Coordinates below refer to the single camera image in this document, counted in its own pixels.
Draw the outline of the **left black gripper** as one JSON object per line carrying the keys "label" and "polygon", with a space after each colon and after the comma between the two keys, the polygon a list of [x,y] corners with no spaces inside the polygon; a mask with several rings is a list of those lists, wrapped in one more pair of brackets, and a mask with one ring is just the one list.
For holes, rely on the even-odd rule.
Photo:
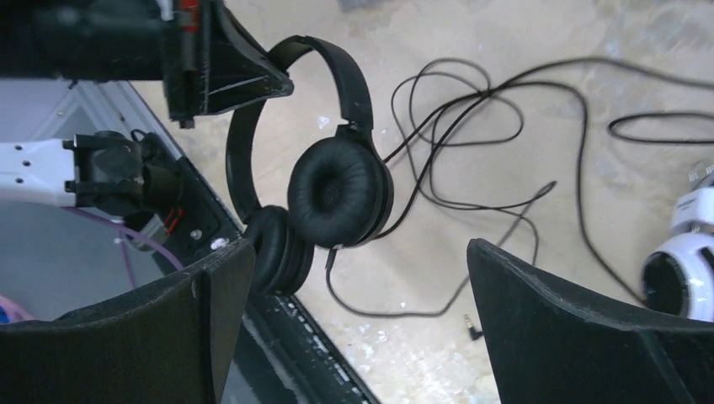
{"label": "left black gripper", "polygon": [[3,1],[1,76],[163,78],[183,129],[294,90],[223,1]]}

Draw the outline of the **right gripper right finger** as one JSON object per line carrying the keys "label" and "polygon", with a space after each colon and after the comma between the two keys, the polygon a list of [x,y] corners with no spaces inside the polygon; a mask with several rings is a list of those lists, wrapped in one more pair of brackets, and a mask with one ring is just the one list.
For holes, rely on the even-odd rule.
{"label": "right gripper right finger", "polygon": [[501,402],[712,402],[710,322],[601,295],[483,239],[467,267]]}

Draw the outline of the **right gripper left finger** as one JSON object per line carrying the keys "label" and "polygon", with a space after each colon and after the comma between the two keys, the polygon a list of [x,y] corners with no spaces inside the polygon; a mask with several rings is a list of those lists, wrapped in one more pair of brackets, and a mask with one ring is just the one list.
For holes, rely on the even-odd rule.
{"label": "right gripper left finger", "polygon": [[53,321],[2,326],[2,402],[220,402],[255,258],[237,240]]}

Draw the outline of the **black headphones with cable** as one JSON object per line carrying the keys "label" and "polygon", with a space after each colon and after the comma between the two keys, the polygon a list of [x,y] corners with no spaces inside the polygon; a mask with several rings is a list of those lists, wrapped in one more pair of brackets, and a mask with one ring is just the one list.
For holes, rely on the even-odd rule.
{"label": "black headphones with cable", "polygon": [[[498,245],[512,235],[520,222],[525,221],[533,231],[535,238],[532,263],[535,263],[540,244],[540,235],[536,225],[526,216],[531,206],[545,197],[557,184],[550,182],[536,194],[523,202],[512,205],[475,205],[460,201],[442,199],[435,190],[427,194],[423,182],[431,176],[434,160],[444,147],[491,146],[515,140],[524,129],[525,117],[517,104],[503,98],[503,92],[527,86],[557,88],[568,91],[577,98],[581,106],[581,135],[576,168],[576,206],[578,227],[589,252],[610,277],[618,282],[633,298],[644,303],[637,292],[627,285],[606,263],[589,238],[582,206],[583,199],[583,157],[589,129],[589,106],[586,98],[576,88],[564,82],[551,80],[526,81],[536,73],[575,64],[606,64],[650,76],[664,82],[683,87],[698,88],[713,92],[713,82],[678,77],[670,73],[656,71],[641,65],[605,56],[585,56],[568,58],[534,66],[529,70],[505,80],[497,86],[492,85],[488,72],[478,64],[459,58],[440,58],[430,62],[417,75],[408,77],[397,85],[393,96],[403,85],[413,82],[416,87],[421,77],[441,75],[451,78],[461,77],[430,71],[432,66],[442,62],[467,64],[478,70],[486,81],[485,88],[472,87],[472,93],[454,98],[434,109],[419,124],[411,120],[413,131],[405,136],[400,125],[402,143],[391,154],[381,157],[373,141],[374,119],[370,92],[365,76],[356,61],[343,48],[326,40],[309,36],[292,36],[277,44],[269,52],[269,57],[278,67],[289,69],[299,59],[310,52],[318,53],[332,75],[336,85],[340,113],[343,125],[338,125],[332,137],[324,138],[312,144],[297,160],[287,189],[287,208],[276,205],[262,205],[259,201],[253,179],[253,144],[257,123],[263,112],[265,101],[251,104],[234,111],[229,133],[226,139],[226,180],[233,207],[239,220],[247,225],[244,236],[253,243],[258,254],[256,275],[252,285],[253,293],[258,295],[294,295],[304,284],[313,262],[315,247],[329,251],[326,264],[326,284],[328,293],[334,301],[346,311],[356,316],[378,319],[400,318],[439,318],[456,303],[461,292],[469,282],[464,278],[454,294],[437,311],[401,311],[374,312],[364,311],[347,304],[333,288],[331,280],[336,252],[339,249],[360,247],[374,240],[381,239],[394,232],[406,219],[417,198],[422,194],[433,204],[451,210],[491,210],[511,215],[514,222],[506,231]],[[520,127],[510,137],[490,141],[472,141],[466,143],[447,143],[451,133],[460,122],[476,107],[492,100],[508,105],[519,117]],[[437,140],[435,135],[426,139],[422,129],[427,125],[438,127],[443,115],[453,107],[471,102],[463,110],[444,134]],[[415,174],[415,186],[404,210],[391,227],[386,225],[394,202],[394,184],[387,164],[405,150],[411,160],[410,143],[418,137],[430,144],[430,154],[422,171]]]}

